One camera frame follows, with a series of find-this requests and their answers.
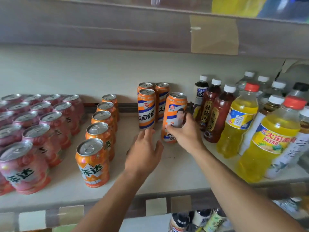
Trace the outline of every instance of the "bottle label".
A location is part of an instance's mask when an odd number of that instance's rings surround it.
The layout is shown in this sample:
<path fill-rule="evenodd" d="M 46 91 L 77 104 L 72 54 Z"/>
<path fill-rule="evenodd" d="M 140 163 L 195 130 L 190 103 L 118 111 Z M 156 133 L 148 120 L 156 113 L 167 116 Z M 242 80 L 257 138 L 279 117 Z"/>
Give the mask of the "bottle label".
<path fill-rule="evenodd" d="M 230 108 L 226 123 L 237 129 L 248 129 L 255 114 L 247 114 Z"/>
<path fill-rule="evenodd" d="M 291 141 L 295 141 L 295 138 L 277 134 L 260 124 L 252 137 L 252 141 L 259 148 L 280 155 Z"/>
<path fill-rule="evenodd" d="M 194 86 L 194 94 L 195 94 L 195 98 L 194 98 L 194 101 L 193 101 L 194 104 L 198 104 L 198 105 L 202 104 L 204 92 L 207 89 L 208 89 L 208 87 L 202 88 L 202 87 Z"/>
<path fill-rule="evenodd" d="M 201 121 L 203 123 L 206 123 L 206 121 L 207 121 L 207 118 L 208 118 L 208 116 L 211 112 L 211 105 L 212 105 L 212 101 L 208 100 L 208 101 L 205 102 L 203 113 L 201 115 Z"/>
<path fill-rule="evenodd" d="M 212 132 L 214 130 L 218 116 L 219 116 L 219 110 L 218 110 L 218 108 L 214 107 L 211 110 L 211 117 L 209 119 L 208 126 L 207 126 L 208 132 Z"/>
<path fill-rule="evenodd" d="M 265 177 L 274 178 L 282 169 L 284 169 L 294 156 L 301 154 L 309 141 L 309 134 L 298 133 L 288 147 L 284 150 L 282 155 L 278 156 L 272 161 L 268 168 Z"/>

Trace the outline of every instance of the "bottle cap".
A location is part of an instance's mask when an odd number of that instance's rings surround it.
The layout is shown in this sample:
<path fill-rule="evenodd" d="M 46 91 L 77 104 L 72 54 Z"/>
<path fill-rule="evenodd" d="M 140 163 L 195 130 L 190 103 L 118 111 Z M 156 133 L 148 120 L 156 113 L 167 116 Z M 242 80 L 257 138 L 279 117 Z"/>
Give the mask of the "bottle cap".
<path fill-rule="evenodd" d="M 221 85 L 222 80 L 212 79 L 211 83 L 213 85 Z"/>
<path fill-rule="evenodd" d="M 225 92 L 227 92 L 227 93 L 234 93 L 235 90 L 236 90 L 236 86 L 234 86 L 234 85 L 225 85 L 223 90 Z"/>
<path fill-rule="evenodd" d="M 272 87 L 276 88 L 276 89 L 284 89 L 284 87 L 286 86 L 286 83 L 284 81 L 274 81 L 271 85 Z"/>
<path fill-rule="evenodd" d="M 281 105 L 284 102 L 284 97 L 279 95 L 271 95 L 268 101 L 273 104 Z"/>
<path fill-rule="evenodd" d="M 309 89 L 309 85 L 306 83 L 296 82 L 293 86 L 294 90 L 300 90 L 302 92 L 307 92 Z"/>
<path fill-rule="evenodd" d="M 245 86 L 245 91 L 250 91 L 250 92 L 258 92 L 260 86 L 255 83 L 247 83 Z"/>
<path fill-rule="evenodd" d="M 254 72 L 245 72 L 245 76 L 248 76 L 248 77 L 253 77 L 254 76 Z"/>
<path fill-rule="evenodd" d="M 207 76 L 205 76 L 205 75 L 200 75 L 200 80 L 202 80 L 202 81 L 207 81 Z"/>
<path fill-rule="evenodd" d="M 267 77 L 267 76 L 259 76 L 257 80 L 260 81 L 260 82 L 267 82 L 269 80 L 269 77 Z"/>
<path fill-rule="evenodd" d="M 309 117 L 309 106 L 305 106 L 299 113 L 305 117 Z"/>
<path fill-rule="evenodd" d="M 305 99 L 291 95 L 287 96 L 283 102 L 283 105 L 295 110 L 302 110 L 306 104 L 307 101 Z"/>

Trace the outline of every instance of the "drink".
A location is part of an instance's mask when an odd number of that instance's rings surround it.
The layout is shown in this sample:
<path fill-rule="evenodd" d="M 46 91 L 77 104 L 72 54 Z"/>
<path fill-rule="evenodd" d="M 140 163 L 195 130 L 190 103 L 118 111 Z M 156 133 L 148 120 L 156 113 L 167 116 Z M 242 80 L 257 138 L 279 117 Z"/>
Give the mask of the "drink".
<path fill-rule="evenodd" d="M 14 187 L 5 179 L 0 172 L 0 196 L 14 191 Z"/>
<path fill-rule="evenodd" d="M 166 99 L 166 107 L 163 117 L 161 139 L 165 142 L 176 143 L 176 138 L 168 133 L 166 127 L 172 125 L 181 128 L 185 111 L 187 109 L 187 96 L 183 93 L 172 92 Z"/>
<path fill-rule="evenodd" d="M 247 82 L 254 83 L 253 80 L 254 74 L 255 74 L 254 72 L 248 72 L 248 71 L 245 72 L 245 76 L 236 83 L 235 97 L 239 96 L 240 91 L 245 90 Z"/>
<path fill-rule="evenodd" d="M 0 98 L 0 101 L 5 102 L 6 104 L 16 104 L 20 103 L 23 100 L 21 99 L 21 94 L 10 94 Z"/>
<path fill-rule="evenodd" d="M 154 90 L 156 93 L 155 120 L 156 122 L 160 122 L 163 121 L 166 98 L 170 92 L 170 85 L 164 82 L 156 83 Z"/>
<path fill-rule="evenodd" d="M 266 178 L 275 178 L 287 165 L 290 165 L 292 161 L 297 163 L 299 157 L 306 149 L 306 145 L 309 142 L 309 106 L 305 106 L 305 108 L 299 112 L 299 119 L 301 127 L 299 133 L 296 138 L 293 138 L 283 153 L 272 161 L 270 167 L 266 171 Z"/>
<path fill-rule="evenodd" d="M 149 83 L 149 82 L 142 82 L 142 83 L 139 83 L 138 84 L 138 87 L 137 87 L 137 95 L 139 94 L 139 91 L 141 89 L 155 89 L 154 88 L 154 85 L 152 83 Z"/>
<path fill-rule="evenodd" d="M 277 96 L 277 95 L 271 95 L 268 103 L 265 104 L 265 106 L 260 109 L 260 111 L 255 116 L 250 128 L 245 133 L 243 137 L 243 142 L 238 150 L 238 154 L 241 156 L 245 152 L 246 149 L 250 146 L 251 139 L 253 135 L 255 134 L 256 129 L 259 127 L 262 119 L 269 113 L 273 112 L 274 110 L 278 109 L 280 105 L 283 103 L 284 97 Z"/>
<path fill-rule="evenodd" d="M 49 112 L 40 117 L 40 124 L 47 124 L 54 129 L 59 138 L 61 149 L 67 149 L 71 146 L 71 131 L 61 112 Z"/>
<path fill-rule="evenodd" d="M 208 142 L 217 143 L 219 141 L 231 104 L 235 100 L 235 96 L 233 95 L 235 90 L 235 86 L 225 85 L 223 93 L 214 100 L 204 133 L 204 138 Z"/>
<path fill-rule="evenodd" d="M 17 115 L 13 119 L 13 124 L 20 125 L 24 129 L 39 124 L 39 115 L 36 111 L 28 111 Z"/>
<path fill-rule="evenodd" d="M 232 102 L 224 130 L 217 143 L 217 151 L 223 154 L 224 158 L 237 155 L 239 145 L 242 142 L 242 135 L 250 127 L 259 108 L 256 98 L 258 91 L 259 85 L 247 83 L 245 91 L 242 91 L 240 96 Z"/>
<path fill-rule="evenodd" d="M 109 111 L 98 111 L 92 115 L 91 124 L 103 122 L 108 124 L 112 130 L 113 143 L 116 142 L 116 132 L 114 130 L 114 119 Z"/>
<path fill-rule="evenodd" d="M 52 104 L 50 102 L 40 102 L 30 107 L 30 110 L 36 111 L 39 116 L 41 116 L 48 112 L 52 112 Z"/>
<path fill-rule="evenodd" d="M 252 137 L 249 148 L 236 165 L 237 174 L 247 182 L 258 182 L 272 161 L 287 148 L 300 130 L 299 110 L 307 101 L 286 97 L 283 105 L 264 117 Z"/>
<path fill-rule="evenodd" d="M 190 223 L 188 213 L 173 213 L 168 232 L 185 232 Z"/>
<path fill-rule="evenodd" d="M 29 111 L 30 104 L 28 102 L 20 102 L 17 104 L 8 105 L 6 111 L 14 113 L 14 115 L 18 115 L 20 113 L 24 113 Z"/>
<path fill-rule="evenodd" d="M 79 133 L 79 120 L 78 116 L 75 113 L 75 109 L 71 103 L 62 102 L 54 105 L 53 112 L 58 111 L 61 112 L 65 117 L 66 122 L 68 123 L 71 134 L 74 136 Z"/>
<path fill-rule="evenodd" d="M 79 119 L 79 122 L 81 124 L 85 123 L 87 120 L 87 116 L 85 115 L 85 108 L 84 104 L 77 94 L 71 94 L 63 97 L 64 102 L 69 102 L 73 105 L 75 108 L 75 113 L 77 114 L 77 117 Z"/>
<path fill-rule="evenodd" d="M 102 102 L 112 102 L 116 108 L 117 121 L 120 120 L 117 96 L 114 94 L 106 94 L 102 97 Z"/>
<path fill-rule="evenodd" d="M 22 140 L 36 146 L 51 168 L 63 160 L 60 141 L 49 125 L 40 124 L 27 128 L 23 132 Z"/>
<path fill-rule="evenodd" d="M 267 88 L 267 84 L 266 83 L 269 81 L 269 77 L 267 77 L 267 76 L 259 76 L 257 78 L 257 80 L 258 80 L 258 84 L 260 86 L 260 89 L 257 92 L 257 97 L 259 97 L 263 93 L 263 91 Z"/>
<path fill-rule="evenodd" d="M 293 89 L 290 91 L 290 93 L 287 94 L 291 96 L 301 97 L 305 98 L 305 94 L 309 89 L 309 84 L 296 82 L 293 86 Z"/>
<path fill-rule="evenodd" d="M 117 110 L 112 102 L 102 102 L 98 105 L 96 110 L 98 111 L 109 111 L 113 118 L 113 130 L 117 132 L 118 130 L 118 122 L 117 122 Z"/>
<path fill-rule="evenodd" d="M 109 181 L 108 153 L 101 139 L 87 139 L 79 144 L 75 159 L 88 187 L 97 188 Z"/>
<path fill-rule="evenodd" d="M 226 220 L 226 215 L 222 209 L 214 209 L 209 221 L 203 227 L 205 232 L 215 232 Z"/>
<path fill-rule="evenodd" d="M 203 227 L 206 225 L 207 221 L 211 217 L 212 209 L 197 210 L 194 211 L 194 216 L 192 223 L 189 225 L 188 232 L 199 232 L 202 231 Z"/>
<path fill-rule="evenodd" d="M 98 122 L 89 125 L 86 132 L 86 139 L 90 138 L 99 138 L 105 143 L 105 149 L 108 152 L 108 159 L 111 162 L 115 156 L 115 147 L 112 130 L 108 127 L 108 124 Z"/>
<path fill-rule="evenodd" d="M 0 112 L 5 112 L 8 103 L 0 101 Z"/>
<path fill-rule="evenodd" d="M 259 107 L 263 108 L 271 95 L 283 96 L 282 90 L 286 86 L 284 81 L 274 81 L 271 85 L 271 88 L 265 89 L 263 93 L 258 97 Z"/>
<path fill-rule="evenodd" d="M 204 92 L 201 109 L 196 116 L 196 121 L 198 121 L 198 125 L 200 126 L 201 131 L 205 131 L 206 124 L 210 118 L 213 101 L 221 93 L 220 85 L 221 80 L 212 79 L 211 86 Z"/>
<path fill-rule="evenodd" d="M 2 112 L 0 113 L 0 127 L 11 124 L 13 122 L 14 113 Z"/>
<path fill-rule="evenodd" d="M 22 140 L 23 128 L 20 125 L 5 125 L 0 128 L 0 148 Z"/>
<path fill-rule="evenodd" d="M 141 89 L 137 96 L 139 130 L 152 129 L 155 125 L 156 95 L 153 89 Z"/>
<path fill-rule="evenodd" d="M 41 94 L 27 94 L 22 97 L 24 102 L 29 102 L 30 105 L 34 105 L 43 100 Z"/>
<path fill-rule="evenodd" d="M 0 172 L 23 195 L 36 193 L 50 182 L 48 165 L 30 142 L 17 142 L 2 149 Z"/>
<path fill-rule="evenodd" d="M 62 102 L 62 97 L 60 94 L 51 94 L 43 99 L 44 102 L 50 102 L 52 106 Z"/>

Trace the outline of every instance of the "can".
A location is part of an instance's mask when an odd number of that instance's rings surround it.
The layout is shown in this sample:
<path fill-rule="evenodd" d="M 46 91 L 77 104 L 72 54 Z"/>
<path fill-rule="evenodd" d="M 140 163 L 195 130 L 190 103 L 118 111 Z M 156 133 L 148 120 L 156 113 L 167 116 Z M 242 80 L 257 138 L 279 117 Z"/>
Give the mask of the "can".
<path fill-rule="evenodd" d="M 137 96 L 139 129 L 152 129 L 155 126 L 155 91 L 141 89 Z"/>
<path fill-rule="evenodd" d="M 7 106 L 8 106 L 7 102 L 0 101 L 0 112 L 5 112 Z"/>
<path fill-rule="evenodd" d="M 29 102 L 30 105 L 34 105 L 43 101 L 43 97 L 41 94 L 26 94 L 22 96 L 22 100 L 24 102 Z"/>
<path fill-rule="evenodd" d="M 187 96 L 183 93 L 172 92 L 166 99 L 166 107 L 163 117 L 161 139 L 165 142 L 176 143 L 176 138 L 168 133 L 166 127 L 172 125 L 181 128 L 185 111 L 187 109 Z"/>
<path fill-rule="evenodd" d="M 22 102 L 21 94 L 10 94 L 0 98 L 0 101 L 6 102 L 7 104 L 14 104 Z"/>
<path fill-rule="evenodd" d="M 211 217 L 211 212 L 211 208 L 194 211 L 192 223 L 189 225 L 188 232 L 202 231 L 203 227 Z"/>
<path fill-rule="evenodd" d="M 15 104 L 9 105 L 6 108 L 6 111 L 13 112 L 14 115 L 18 115 L 20 113 L 24 113 L 26 111 L 29 111 L 29 109 L 30 109 L 29 102 L 20 102 L 20 103 L 15 103 Z"/>
<path fill-rule="evenodd" d="M 78 145 L 75 159 L 86 186 L 97 188 L 109 181 L 109 162 L 104 142 L 91 138 Z"/>
<path fill-rule="evenodd" d="M 71 146 L 71 131 L 61 112 L 49 112 L 40 117 L 40 124 L 47 124 L 52 127 L 59 138 L 61 149 L 67 149 Z"/>
<path fill-rule="evenodd" d="M 213 209 L 211 217 L 203 227 L 203 230 L 205 230 L 205 232 L 215 232 L 225 220 L 226 215 L 222 209 Z"/>
<path fill-rule="evenodd" d="M 30 110 L 36 111 L 39 116 L 41 116 L 48 112 L 52 112 L 52 104 L 50 102 L 40 102 L 30 107 Z"/>
<path fill-rule="evenodd" d="M 154 85 L 152 83 L 149 83 L 149 82 L 142 82 L 142 83 L 139 83 L 138 84 L 138 87 L 137 87 L 137 95 L 139 94 L 139 91 L 141 89 L 155 89 L 154 88 Z"/>
<path fill-rule="evenodd" d="M 112 130 L 107 123 L 97 122 L 87 127 L 86 139 L 99 138 L 105 143 L 108 152 L 108 159 L 111 162 L 115 156 L 115 146 L 113 142 Z"/>
<path fill-rule="evenodd" d="M 62 115 L 65 117 L 68 126 L 70 128 L 71 134 L 76 135 L 79 133 L 79 120 L 78 116 L 75 113 L 75 109 L 71 103 L 62 102 L 54 105 L 53 111 L 61 112 Z"/>
<path fill-rule="evenodd" d="M 40 124 L 27 128 L 23 132 L 22 141 L 31 142 L 37 147 L 51 168 L 63 160 L 60 141 L 49 125 Z"/>
<path fill-rule="evenodd" d="M 2 149 L 0 172 L 23 195 L 38 192 L 50 182 L 48 165 L 30 142 L 16 142 Z"/>
<path fill-rule="evenodd" d="M 117 114 L 117 121 L 120 120 L 119 117 L 119 107 L 118 107 L 118 100 L 117 100 L 117 96 L 114 94 L 106 94 L 104 96 L 102 96 L 102 102 L 112 102 L 116 108 L 116 114 Z"/>
<path fill-rule="evenodd" d="M 0 196 L 14 191 L 14 187 L 0 173 Z"/>
<path fill-rule="evenodd" d="M 168 232 L 186 232 L 190 223 L 188 213 L 173 213 Z"/>
<path fill-rule="evenodd" d="M 50 94 L 43 99 L 44 102 L 50 102 L 52 106 L 62 102 L 62 96 L 60 94 Z"/>
<path fill-rule="evenodd" d="M 71 94 L 63 97 L 64 102 L 70 102 L 73 107 L 75 108 L 75 112 L 79 118 L 79 122 L 81 124 L 85 123 L 87 121 L 87 116 L 85 114 L 85 108 L 84 104 L 77 94 Z"/>
<path fill-rule="evenodd" d="M 112 117 L 114 119 L 114 128 L 115 132 L 118 131 L 118 123 L 117 123 L 117 110 L 112 102 L 102 102 L 98 105 L 98 108 L 96 110 L 98 111 L 109 111 L 112 114 Z"/>
<path fill-rule="evenodd" d="M 23 128 L 20 125 L 5 125 L 0 128 L 0 147 L 6 147 L 22 140 Z"/>
<path fill-rule="evenodd" d="M 170 85 L 165 82 L 159 82 L 155 84 L 155 94 L 156 94 L 156 110 L 155 110 L 155 120 L 156 122 L 163 121 L 166 98 L 170 92 Z"/>
<path fill-rule="evenodd" d="M 28 111 L 14 117 L 13 124 L 20 125 L 24 129 L 39 124 L 39 115 L 36 111 Z"/>
<path fill-rule="evenodd" d="M 103 122 L 107 123 L 112 130 L 113 143 L 116 143 L 116 132 L 114 129 L 114 118 L 109 111 L 98 111 L 92 115 L 91 124 Z"/>
<path fill-rule="evenodd" d="M 0 127 L 4 125 L 11 124 L 13 122 L 14 113 L 13 112 L 1 112 L 0 113 Z"/>

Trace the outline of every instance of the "orange and white striped can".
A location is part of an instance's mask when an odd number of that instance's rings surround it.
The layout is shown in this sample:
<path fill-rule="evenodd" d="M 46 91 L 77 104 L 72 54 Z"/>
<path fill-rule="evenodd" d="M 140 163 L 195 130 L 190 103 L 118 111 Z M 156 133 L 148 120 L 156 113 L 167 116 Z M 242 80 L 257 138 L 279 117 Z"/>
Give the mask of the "orange and white striped can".
<path fill-rule="evenodd" d="M 114 118 L 109 111 L 98 111 L 92 115 L 91 124 L 103 122 L 107 123 L 112 130 L 113 143 L 116 142 L 116 132 L 114 128 Z"/>
<path fill-rule="evenodd" d="M 139 94 L 139 91 L 141 89 L 153 89 L 154 90 L 155 88 L 154 88 L 154 85 L 150 82 L 139 83 L 137 87 L 137 95 Z"/>
<path fill-rule="evenodd" d="M 161 139 L 165 142 L 176 143 L 176 138 L 170 134 L 166 127 L 172 125 L 181 128 L 187 109 L 187 96 L 183 93 L 172 92 L 166 99 L 166 108 L 163 117 Z"/>
<path fill-rule="evenodd" d="M 108 153 L 101 139 L 87 139 L 79 144 L 75 159 L 88 187 L 97 188 L 109 181 Z"/>
<path fill-rule="evenodd" d="M 159 82 L 155 84 L 155 94 L 157 97 L 156 100 L 156 109 L 155 109 L 155 120 L 156 122 L 163 121 L 166 98 L 170 92 L 170 85 L 165 82 Z"/>
<path fill-rule="evenodd" d="M 99 138 L 105 143 L 108 152 L 108 159 L 111 162 L 115 156 L 115 146 L 113 143 L 112 130 L 107 123 L 98 122 L 87 127 L 86 139 Z"/>
<path fill-rule="evenodd" d="M 141 89 L 137 96 L 139 129 L 151 129 L 155 125 L 156 96 L 153 89 Z"/>
<path fill-rule="evenodd" d="M 109 111 L 112 114 L 112 117 L 114 119 L 114 130 L 117 132 L 118 130 L 118 123 L 117 123 L 117 110 L 112 102 L 102 102 L 98 105 L 98 108 L 96 110 L 98 111 Z"/>
<path fill-rule="evenodd" d="M 114 95 L 114 94 L 106 94 L 106 95 L 102 96 L 102 102 L 111 102 L 111 103 L 114 104 L 114 106 L 116 108 L 117 121 L 119 121 L 120 117 L 119 117 L 119 107 L 118 107 L 117 96 Z"/>

